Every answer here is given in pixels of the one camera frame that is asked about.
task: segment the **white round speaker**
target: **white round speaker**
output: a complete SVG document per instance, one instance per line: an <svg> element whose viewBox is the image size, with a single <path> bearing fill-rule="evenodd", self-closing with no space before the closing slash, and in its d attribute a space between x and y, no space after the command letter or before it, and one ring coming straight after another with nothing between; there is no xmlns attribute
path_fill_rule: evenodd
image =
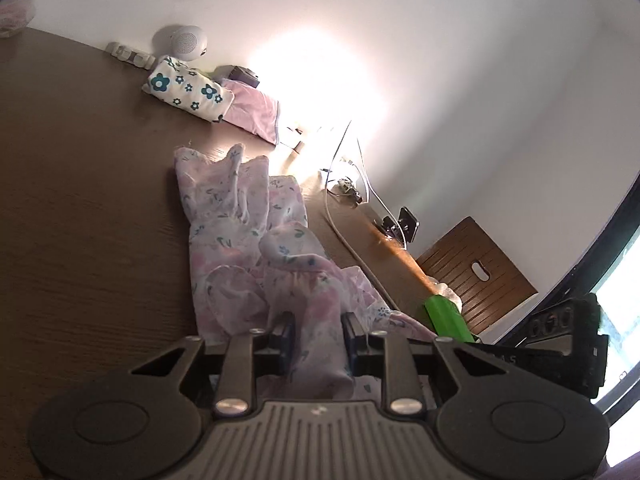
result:
<svg viewBox="0 0 640 480"><path fill-rule="evenodd" d="M183 61L193 61L207 51L207 35L200 27L180 27L171 35L171 54Z"/></svg>

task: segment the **triangular cutout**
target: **triangular cutout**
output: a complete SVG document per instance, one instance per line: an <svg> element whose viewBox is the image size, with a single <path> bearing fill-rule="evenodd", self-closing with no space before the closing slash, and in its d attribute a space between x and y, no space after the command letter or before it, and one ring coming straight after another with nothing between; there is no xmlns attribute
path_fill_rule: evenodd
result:
<svg viewBox="0 0 640 480"><path fill-rule="evenodd" d="M491 363L482 360L475 355L466 353L463 349L456 348L454 350L456 357L462 363L467 373L473 377L484 377L487 375L503 375L504 370L495 367Z"/></svg>
<svg viewBox="0 0 640 480"><path fill-rule="evenodd" d="M143 364L140 368L136 368L131 373L134 375L150 375L153 377L167 377L174 369L175 364L180 360L184 348L174 348L170 352L161 355L159 358L151 362Z"/></svg>

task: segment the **brown tabletop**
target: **brown tabletop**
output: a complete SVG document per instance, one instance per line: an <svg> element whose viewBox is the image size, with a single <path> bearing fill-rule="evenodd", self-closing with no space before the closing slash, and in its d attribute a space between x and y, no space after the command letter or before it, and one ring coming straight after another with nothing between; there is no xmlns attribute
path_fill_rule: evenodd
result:
<svg viewBox="0 0 640 480"><path fill-rule="evenodd" d="M288 150L161 103L140 91L145 77L52 34L0 40L2 478L40 478L25 435L50 396L195 332L174 149ZM318 177L303 190L310 227L353 265ZM332 215L398 307L417 312L430 290L411 256L357 209L332 201Z"/></svg>

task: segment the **green object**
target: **green object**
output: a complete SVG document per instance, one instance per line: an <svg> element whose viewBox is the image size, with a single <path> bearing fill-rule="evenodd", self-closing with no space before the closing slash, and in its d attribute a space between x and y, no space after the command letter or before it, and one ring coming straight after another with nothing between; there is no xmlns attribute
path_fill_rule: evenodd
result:
<svg viewBox="0 0 640 480"><path fill-rule="evenodd" d="M431 296L424 302L436 334L449 336L458 341L473 343L474 337L466 327L456 304L444 296Z"/></svg>

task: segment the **white cloth with green flowers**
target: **white cloth with green flowers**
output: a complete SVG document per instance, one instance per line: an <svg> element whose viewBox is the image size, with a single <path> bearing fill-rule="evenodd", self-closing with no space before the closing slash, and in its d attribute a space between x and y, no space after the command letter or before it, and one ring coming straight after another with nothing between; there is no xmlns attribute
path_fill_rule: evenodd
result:
<svg viewBox="0 0 640 480"><path fill-rule="evenodd" d="M160 58L142 89L171 106L212 123L223 119L234 100L231 90L171 56Z"/></svg>

